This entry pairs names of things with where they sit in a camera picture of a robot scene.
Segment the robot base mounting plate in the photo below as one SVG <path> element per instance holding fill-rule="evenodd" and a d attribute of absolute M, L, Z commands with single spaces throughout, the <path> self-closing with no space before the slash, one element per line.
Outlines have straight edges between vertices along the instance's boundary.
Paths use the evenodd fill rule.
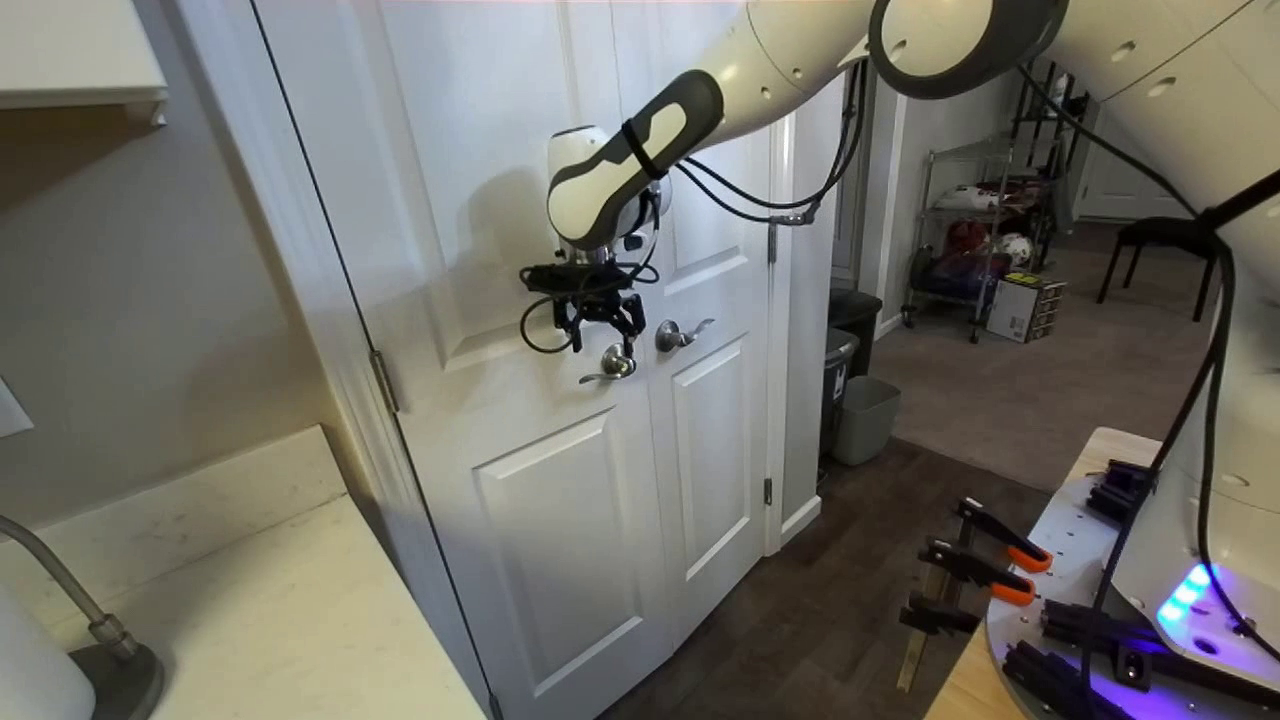
<path fill-rule="evenodd" d="M 1123 600 L 1106 568 L 1151 471 L 1106 460 L 1005 541 L 1010 590 L 985 615 L 1000 674 L 1060 720 L 1274 720 L 1274 664 L 1198 560 Z"/>

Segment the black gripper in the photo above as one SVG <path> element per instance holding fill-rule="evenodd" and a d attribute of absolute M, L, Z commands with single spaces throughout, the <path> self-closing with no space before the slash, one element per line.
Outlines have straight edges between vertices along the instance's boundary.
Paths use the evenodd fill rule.
<path fill-rule="evenodd" d="M 566 336 L 570 354 L 582 354 L 582 322 L 617 329 L 624 354 L 636 354 L 636 340 L 647 329 L 642 301 L 636 293 L 557 295 L 551 322 Z"/>

